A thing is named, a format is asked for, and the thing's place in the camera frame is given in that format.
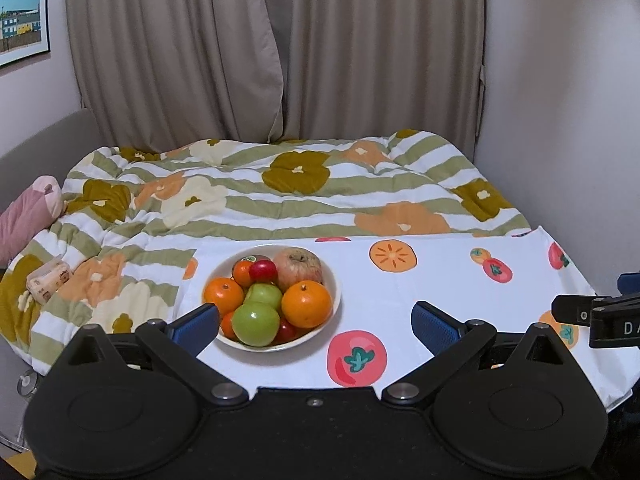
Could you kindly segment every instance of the fruit bowl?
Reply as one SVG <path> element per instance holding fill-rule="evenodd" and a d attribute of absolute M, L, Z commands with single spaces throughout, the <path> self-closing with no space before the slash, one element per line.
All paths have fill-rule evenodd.
<path fill-rule="evenodd" d="M 261 254 L 262 256 L 273 258 L 281 250 L 289 249 L 289 248 L 290 246 L 267 244 L 267 245 L 255 246 L 255 247 L 240 251 L 239 253 L 233 254 L 232 256 L 228 257 L 226 260 L 220 263 L 217 267 L 215 267 L 209 274 L 209 277 L 207 278 L 206 283 L 209 283 L 214 278 L 218 278 L 218 277 L 228 278 L 229 276 L 231 276 L 234 264 L 238 260 L 241 260 L 242 258 L 251 256 L 252 254 Z M 318 258 L 318 259 L 320 260 L 321 268 L 322 268 L 322 284 L 324 285 L 326 290 L 329 292 L 329 295 L 331 295 L 332 302 L 333 302 L 331 313 L 329 314 L 329 317 L 324 321 L 324 323 L 315 327 L 314 329 L 310 330 L 309 332 L 305 333 L 299 338 L 294 339 L 293 341 L 282 343 L 282 344 L 271 344 L 269 346 L 263 346 L 263 347 L 253 347 L 253 346 L 245 345 L 239 341 L 234 341 L 232 339 L 229 339 L 224 335 L 221 328 L 219 329 L 217 339 L 221 343 L 224 343 L 233 348 L 237 348 L 239 350 L 244 350 L 247 352 L 277 352 L 277 351 L 286 350 L 286 349 L 301 345 L 302 343 L 309 341 L 311 338 L 316 336 L 322 329 L 324 329 L 327 326 L 331 318 L 335 316 L 335 313 L 338 310 L 338 307 L 340 306 L 340 295 L 341 295 L 340 282 L 338 281 L 336 275 L 321 258 Z M 203 295 L 202 301 L 204 302 L 205 301 L 204 289 L 202 291 L 202 295 Z"/>

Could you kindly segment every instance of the picture frame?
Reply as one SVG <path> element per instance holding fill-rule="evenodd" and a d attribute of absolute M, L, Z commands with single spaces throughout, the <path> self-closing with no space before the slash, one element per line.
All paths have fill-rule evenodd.
<path fill-rule="evenodd" d="M 0 70 L 48 52 L 48 0 L 0 0 Z"/>

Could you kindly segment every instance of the striped blanket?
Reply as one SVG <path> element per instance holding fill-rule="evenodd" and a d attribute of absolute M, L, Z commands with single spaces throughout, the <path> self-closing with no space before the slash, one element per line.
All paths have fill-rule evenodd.
<path fill-rule="evenodd" d="M 527 221 L 443 138 L 401 130 L 361 140 L 201 140 L 167 153 L 101 148 L 63 186 L 65 214 L 0 283 L 0 332 L 46 373 L 79 326 L 132 332 L 171 321 L 204 237 L 269 240 L 471 232 Z M 27 275 L 58 256 L 74 270 L 44 305 Z"/>

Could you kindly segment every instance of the wall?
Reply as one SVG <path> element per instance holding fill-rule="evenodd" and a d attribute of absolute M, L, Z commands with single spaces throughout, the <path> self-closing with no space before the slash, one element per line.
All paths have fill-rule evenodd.
<path fill-rule="evenodd" d="M 80 109 L 65 0 L 49 0 L 50 54 L 0 68 L 0 156 Z"/>
<path fill-rule="evenodd" d="M 640 270 L 640 0 L 487 0 L 476 164 L 597 291 Z"/>

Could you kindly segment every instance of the curtain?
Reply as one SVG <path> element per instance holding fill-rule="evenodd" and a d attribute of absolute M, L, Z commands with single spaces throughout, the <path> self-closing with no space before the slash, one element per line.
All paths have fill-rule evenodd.
<path fill-rule="evenodd" d="M 114 145 L 165 151 L 282 132 L 264 0 L 66 0 L 82 101 Z"/>
<path fill-rule="evenodd" d="M 284 137 L 429 130 L 473 157 L 484 0 L 266 0 L 285 74 Z"/>
<path fill-rule="evenodd" d="M 82 99 L 114 144 L 415 128 L 473 157 L 484 0 L 67 0 L 67 12 Z"/>

